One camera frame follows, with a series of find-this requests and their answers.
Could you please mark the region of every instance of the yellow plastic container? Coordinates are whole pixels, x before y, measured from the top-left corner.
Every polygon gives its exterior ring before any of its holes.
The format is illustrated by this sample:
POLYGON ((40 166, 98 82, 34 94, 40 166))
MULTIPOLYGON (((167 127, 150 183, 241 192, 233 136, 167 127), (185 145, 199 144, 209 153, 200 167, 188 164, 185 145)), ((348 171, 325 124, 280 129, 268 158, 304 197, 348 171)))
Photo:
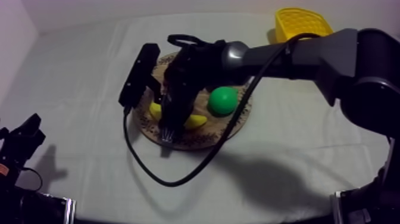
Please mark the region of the yellow plastic container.
POLYGON ((282 8, 275 13, 275 35, 278 42, 300 33, 327 36, 333 33, 322 15, 302 8, 282 8))

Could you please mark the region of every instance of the white tablecloth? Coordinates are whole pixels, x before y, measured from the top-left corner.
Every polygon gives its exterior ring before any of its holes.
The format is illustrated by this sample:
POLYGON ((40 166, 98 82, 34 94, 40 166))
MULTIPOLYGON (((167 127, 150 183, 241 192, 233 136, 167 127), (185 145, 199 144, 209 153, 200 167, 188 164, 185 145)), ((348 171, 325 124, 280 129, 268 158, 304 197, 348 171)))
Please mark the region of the white tablecloth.
MULTIPOLYGON (((344 28, 332 23, 334 29, 344 28)), ((0 107, 1 126, 32 113, 47 135, 27 166, 43 192, 77 200, 77 216, 126 223, 278 223, 326 214, 334 191, 367 184, 383 165, 386 139, 331 108, 315 84, 263 79, 243 129, 193 181, 158 185, 137 166, 123 139, 121 87, 143 44, 177 51, 172 33, 205 41, 268 44, 272 15, 182 14, 130 18, 42 36, 0 107)), ((203 153, 160 148, 132 130, 133 146, 157 175, 176 180, 203 153)), ((19 184, 37 184, 22 175, 19 184)))

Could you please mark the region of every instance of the banana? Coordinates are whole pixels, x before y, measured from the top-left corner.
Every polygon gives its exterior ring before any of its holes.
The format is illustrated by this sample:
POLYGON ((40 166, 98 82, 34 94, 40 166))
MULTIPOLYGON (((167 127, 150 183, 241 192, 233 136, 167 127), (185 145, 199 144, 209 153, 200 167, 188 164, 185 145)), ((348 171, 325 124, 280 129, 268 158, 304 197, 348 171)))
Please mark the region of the banana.
MULTIPOLYGON (((149 111, 151 116, 156 121, 159 121, 161 119, 161 105, 156 104, 155 102, 151 102, 149 111)), ((207 122, 206 116, 191 114, 189 118, 186 120, 184 127, 186 130, 193 130, 203 126, 206 122, 207 122)))

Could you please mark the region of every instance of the round wooden board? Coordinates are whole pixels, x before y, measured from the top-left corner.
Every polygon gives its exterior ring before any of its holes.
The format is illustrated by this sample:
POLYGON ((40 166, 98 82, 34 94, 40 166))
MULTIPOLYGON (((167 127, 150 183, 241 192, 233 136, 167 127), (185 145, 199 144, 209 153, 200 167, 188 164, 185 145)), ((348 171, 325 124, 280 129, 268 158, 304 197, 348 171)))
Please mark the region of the round wooden board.
MULTIPOLYGON (((156 78, 160 83, 163 83, 164 80, 164 72, 168 67, 168 64, 173 61, 174 57, 177 53, 168 54, 166 56, 161 57, 157 61, 157 65, 153 70, 153 77, 156 78)), ((246 91, 247 85, 244 86, 232 86, 239 90, 238 100, 241 100, 244 92, 246 91)), ((206 116, 208 121, 202 127, 186 131, 181 140, 174 143, 173 145, 164 145, 159 139, 159 129, 158 122, 152 118, 149 112, 149 106, 151 101, 153 100, 152 91, 147 88, 145 93, 143 94, 142 99, 138 107, 136 108, 136 114, 138 116, 138 122, 140 130, 142 133, 151 141, 156 144, 172 148, 174 150, 200 150, 212 147, 217 143, 220 139, 222 133, 224 132, 228 122, 232 118, 232 115, 227 117, 214 117, 207 110, 208 98, 210 93, 205 89, 200 91, 195 101, 195 108, 192 114, 200 114, 206 116)), ((245 109, 242 112, 239 120, 236 123, 236 126, 231 131, 229 138, 235 135, 239 129, 245 124, 252 105, 252 97, 250 97, 245 109)))

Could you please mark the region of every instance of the black cable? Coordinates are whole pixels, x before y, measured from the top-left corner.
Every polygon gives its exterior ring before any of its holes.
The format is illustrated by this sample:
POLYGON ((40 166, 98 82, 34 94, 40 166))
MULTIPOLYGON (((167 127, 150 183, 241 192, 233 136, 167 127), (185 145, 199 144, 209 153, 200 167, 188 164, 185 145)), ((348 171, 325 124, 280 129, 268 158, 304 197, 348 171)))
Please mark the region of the black cable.
POLYGON ((29 168, 29 167, 24 167, 24 168, 22 168, 21 170, 22 170, 22 171, 31 171, 31 172, 35 173, 35 174, 38 176, 39 181, 40 181, 40 185, 39 185, 39 187, 38 187, 37 189, 34 189, 34 190, 26 189, 27 191, 34 191, 34 192, 36 192, 36 191, 40 190, 40 189, 43 187, 43 179, 42 179, 42 176, 41 176, 36 170, 34 170, 34 169, 32 169, 32 168, 29 168))
POLYGON ((204 160, 193 170, 191 171, 187 176, 184 178, 174 181, 174 182, 167 182, 162 179, 160 179, 158 176, 153 174, 140 160, 139 156, 136 154, 135 150, 133 149, 130 140, 129 140, 129 134, 128 134, 128 128, 127 128, 127 118, 130 113, 131 108, 126 107, 124 108, 124 137, 126 144, 128 146, 129 151, 132 153, 133 157, 137 161, 137 163, 140 165, 140 167, 145 171, 147 175, 149 175, 154 181, 157 183, 168 186, 168 187, 175 187, 175 186, 180 186, 183 185, 190 180, 192 180, 195 176, 197 176, 207 165, 210 163, 210 161, 217 155, 219 150, 221 149, 222 145, 225 143, 225 141, 228 139, 230 132, 234 128, 236 122, 238 121, 240 115, 242 114, 243 109, 245 108, 247 101, 250 99, 251 94, 253 93, 254 89, 256 88, 257 84, 260 82, 260 80, 263 78, 263 75, 265 71, 269 68, 269 66, 274 62, 276 58, 280 56, 285 50, 287 50, 293 43, 297 42, 298 40, 302 38, 317 38, 319 35, 313 34, 313 33, 302 33, 300 35, 294 36, 291 39, 289 39, 287 42, 285 42, 283 45, 279 47, 279 49, 273 53, 273 55, 265 62, 263 67, 260 69, 258 74, 254 76, 253 81, 250 83, 249 87, 247 88, 245 94, 242 97, 242 100, 240 101, 236 111, 233 113, 232 118, 230 119, 228 125, 226 126, 226 129, 224 133, 222 134, 221 138, 218 140, 214 148, 211 150, 211 152, 204 158, 204 160))

